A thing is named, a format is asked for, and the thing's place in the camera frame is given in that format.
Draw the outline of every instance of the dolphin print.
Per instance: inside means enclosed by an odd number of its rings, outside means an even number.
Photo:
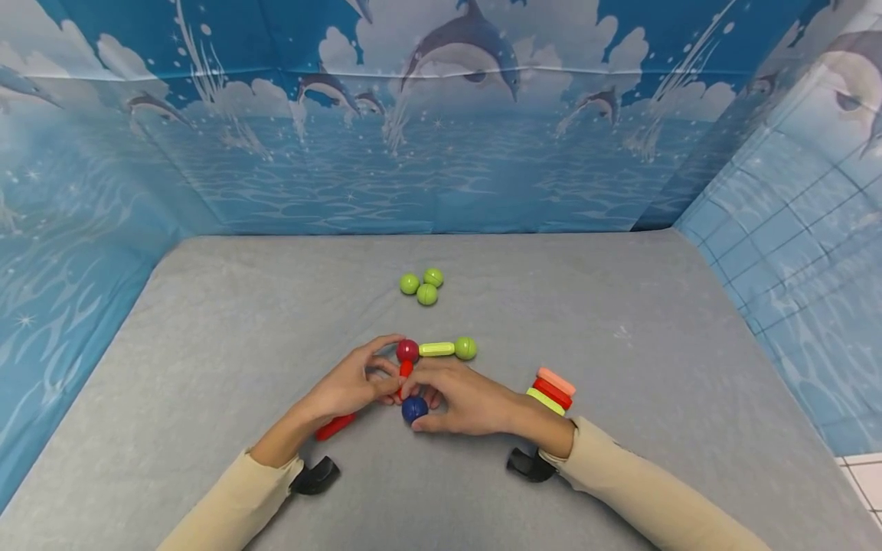
[[[326,95],[334,105],[348,108],[357,116],[362,115],[348,88],[340,82],[339,78],[328,74],[325,66],[321,63],[318,64],[317,73],[303,75],[300,79],[300,85],[297,87],[297,103],[303,103],[303,98],[306,97],[305,94],[309,90]]]
[[[582,109],[587,108],[592,103],[597,104],[601,110],[601,116],[608,118],[610,125],[616,126],[616,123],[618,123],[618,98],[616,97],[615,86],[583,97],[576,104],[576,112],[578,113]]]
[[[370,7],[368,6],[369,0],[346,0],[349,5],[352,6],[352,9],[361,16],[362,19],[367,21],[369,24],[374,24],[374,16],[370,13]]]
[[[142,92],[131,98],[125,102],[125,105],[129,109],[129,115],[134,116],[136,111],[153,111],[167,121],[178,121],[195,130],[193,123],[188,121],[180,111],[163,100],[157,100],[147,92]]]
[[[6,65],[0,65],[0,113],[10,112],[10,101],[38,100],[61,109],[48,92],[37,86],[30,78]]]
[[[759,93],[764,96],[770,96],[778,88],[778,73],[774,72],[756,77],[747,85],[747,88],[749,93]]]
[[[469,73],[464,77],[469,82],[486,86],[491,79],[500,81],[517,101],[518,58],[512,44],[500,35],[481,13],[477,0],[467,0],[464,15],[444,23],[416,45],[407,61],[400,91],[426,63],[450,63],[467,69]]]
[[[377,96],[374,95],[371,90],[356,95],[355,102],[359,104],[364,104],[364,106],[367,107],[371,113],[385,116],[385,109],[383,108],[383,104],[379,102]]]
[[[836,91],[836,104],[869,134],[859,155],[862,159],[882,145],[882,31],[841,34],[818,62],[845,83],[845,90]]]

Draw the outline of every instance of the wrist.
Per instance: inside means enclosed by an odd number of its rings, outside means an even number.
[[[534,398],[519,395],[511,419],[509,432],[512,434],[557,458],[570,457],[576,426],[566,417],[550,411]]]
[[[309,397],[300,400],[291,406],[290,409],[282,417],[281,421],[290,429],[297,432],[315,432],[322,425],[333,418],[333,415],[327,414],[317,404],[312,402]]]

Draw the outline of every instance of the red magnetic piece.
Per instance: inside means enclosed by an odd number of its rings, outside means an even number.
[[[401,362],[401,368],[399,369],[400,376],[410,377],[410,374],[414,372],[414,363],[411,360],[404,360]],[[401,396],[401,389],[398,389],[398,397]]]
[[[411,360],[416,362],[420,359],[420,345],[411,339],[404,339],[398,343],[395,355],[398,356],[398,361]]]
[[[533,388],[556,401],[564,410],[568,410],[572,406],[572,398],[567,396],[566,392],[541,377],[536,378],[533,382]]]
[[[333,419],[331,419],[331,422],[316,431],[316,440],[320,442],[323,440],[327,440],[331,436],[334,436],[341,430],[343,430],[352,421],[355,421],[354,413],[343,415],[341,417],[334,417]]]

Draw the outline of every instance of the yellow magnetic piece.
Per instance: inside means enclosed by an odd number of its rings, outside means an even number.
[[[527,395],[528,395],[528,396],[532,396],[533,398],[536,398],[537,400],[539,400],[540,402],[542,402],[542,404],[543,404],[545,407],[548,407],[548,409],[550,409],[550,410],[553,411],[554,413],[557,413],[558,415],[563,416],[564,413],[566,413],[566,412],[564,411],[563,407],[560,406],[560,404],[558,404],[558,403],[557,403],[556,401],[554,401],[553,399],[551,399],[551,398],[545,396],[544,394],[542,394],[541,392],[539,392],[539,391],[538,391],[537,389],[535,389],[535,388],[532,388],[532,387],[531,387],[530,390],[527,391]]]
[[[456,352],[456,345],[452,342],[427,342],[420,345],[421,356],[449,356]]]

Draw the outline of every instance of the white tile floor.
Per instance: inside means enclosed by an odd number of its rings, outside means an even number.
[[[882,453],[836,458],[836,463],[882,529]]]

